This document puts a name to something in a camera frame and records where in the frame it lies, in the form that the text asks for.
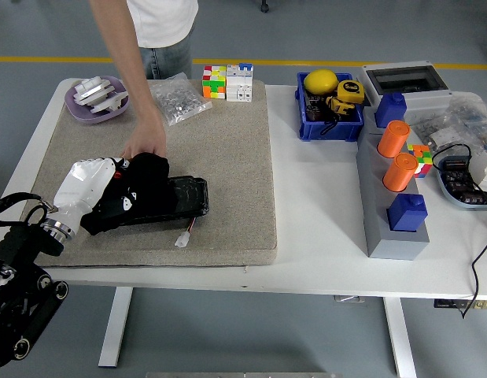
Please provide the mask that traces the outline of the person's right hand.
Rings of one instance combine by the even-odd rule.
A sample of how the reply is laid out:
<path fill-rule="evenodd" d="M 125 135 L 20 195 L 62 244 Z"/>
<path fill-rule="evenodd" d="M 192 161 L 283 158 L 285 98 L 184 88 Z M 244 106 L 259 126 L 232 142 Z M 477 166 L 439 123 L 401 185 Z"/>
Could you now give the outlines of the person's right hand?
<path fill-rule="evenodd" d="M 121 157 L 132 159 L 141 153 L 156 154 L 162 158 L 167 155 L 166 133 L 158 112 L 138 117 L 133 132 L 124 144 Z"/>

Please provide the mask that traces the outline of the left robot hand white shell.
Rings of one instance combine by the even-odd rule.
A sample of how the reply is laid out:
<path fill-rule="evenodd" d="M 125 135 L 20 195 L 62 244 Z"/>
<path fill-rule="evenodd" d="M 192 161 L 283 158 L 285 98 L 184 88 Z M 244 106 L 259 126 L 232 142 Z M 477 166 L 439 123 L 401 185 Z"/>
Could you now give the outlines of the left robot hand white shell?
<path fill-rule="evenodd" d="M 73 238 L 80 226 L 82 217 L 91 213 L 100 201 L 105 189 L 120 167 L 129 166 L 129 160 L 120 157 L 95 158 L 77 161 L 70 168 L 67 176 L 53 199 L 56 208 L 48 216 L 54 226 Z"/>

